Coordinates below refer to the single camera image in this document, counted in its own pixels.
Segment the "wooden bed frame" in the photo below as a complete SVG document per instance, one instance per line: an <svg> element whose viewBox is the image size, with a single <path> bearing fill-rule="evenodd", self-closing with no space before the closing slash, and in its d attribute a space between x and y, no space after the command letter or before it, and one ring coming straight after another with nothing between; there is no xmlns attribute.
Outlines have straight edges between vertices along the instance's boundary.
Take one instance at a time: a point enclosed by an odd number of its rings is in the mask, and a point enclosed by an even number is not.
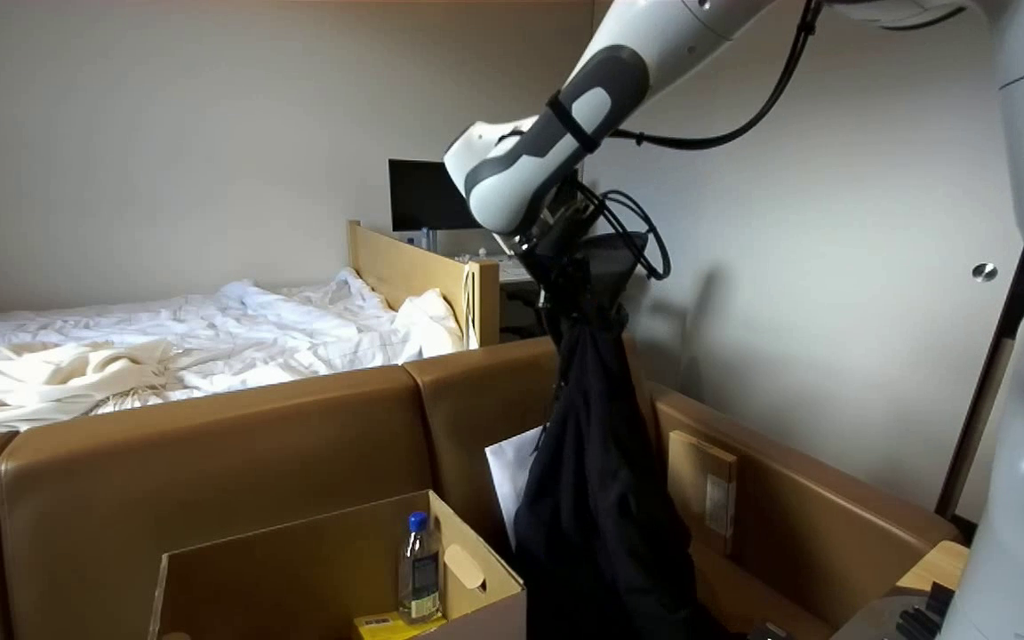
<svg viewBox="0 0 1024 640"><path fill-rule="evenodd" d="M499 262L464 262L351 222L350 268L381 293L387 306L402 306L408 295L438 289L465 329L471 347L500 340Z"/></svg>

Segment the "black cloth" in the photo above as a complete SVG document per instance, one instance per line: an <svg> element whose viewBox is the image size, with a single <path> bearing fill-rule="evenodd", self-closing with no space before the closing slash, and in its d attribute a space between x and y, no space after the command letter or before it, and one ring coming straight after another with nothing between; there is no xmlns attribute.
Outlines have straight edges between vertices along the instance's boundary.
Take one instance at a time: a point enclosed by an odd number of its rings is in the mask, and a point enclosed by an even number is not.
<svg viewBox="0 0 1024 640"><path fill-rule="evenodd" d="M570 320L550 423L515 513L531 640L726 638L697 603L690 533L665 489L620 327Z"/></svg>

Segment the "robotic arm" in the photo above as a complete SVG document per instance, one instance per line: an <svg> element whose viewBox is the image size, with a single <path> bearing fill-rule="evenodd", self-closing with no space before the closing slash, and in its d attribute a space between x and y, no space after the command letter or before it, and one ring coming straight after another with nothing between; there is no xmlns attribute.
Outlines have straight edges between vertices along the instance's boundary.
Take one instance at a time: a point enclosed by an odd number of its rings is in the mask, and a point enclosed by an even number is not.
<svg viewBox="0 0 1024 640"><path fill-rule="evenodd" d="M630 115L708 62L772 0L617 0L547 110L512 123L474 123L444 155L474 216L550 299L581 299L564 255L602 212L575 167ZM1014 211L1024 233L1024 0L978 0L998 30L998 97L1009 135ZM881 30L914 30L962 12L950 0L835 0ZM1024 640L1024 338L1003 401L1003 439L986 523L941 638Z"/></svg>

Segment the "white bedding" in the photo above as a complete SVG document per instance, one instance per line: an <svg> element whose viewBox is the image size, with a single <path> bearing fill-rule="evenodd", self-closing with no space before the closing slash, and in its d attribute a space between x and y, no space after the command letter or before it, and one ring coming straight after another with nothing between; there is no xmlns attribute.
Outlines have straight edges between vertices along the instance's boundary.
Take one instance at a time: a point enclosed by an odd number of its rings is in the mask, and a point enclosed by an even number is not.
<svg viewBox="0 0 1024 640"><path fill-rule="evenodd" d="M396 309L351 271L322 289L0 318L0 431L464 347L438 293Z"/></svg>

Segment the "open cardboard box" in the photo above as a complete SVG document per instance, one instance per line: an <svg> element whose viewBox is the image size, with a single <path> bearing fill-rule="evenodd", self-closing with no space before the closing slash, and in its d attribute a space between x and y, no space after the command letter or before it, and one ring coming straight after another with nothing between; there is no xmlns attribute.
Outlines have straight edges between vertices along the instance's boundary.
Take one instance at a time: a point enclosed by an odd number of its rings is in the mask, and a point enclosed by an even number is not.
<svg viewBox="0 0 1024 640"><path fill-rule="evenodd" d="M523 640L518 577L432 489L164 555L148 640L350 640L355 617L400 609L416 507L434 516L444 555L450 621L432 640Z"/></svg>

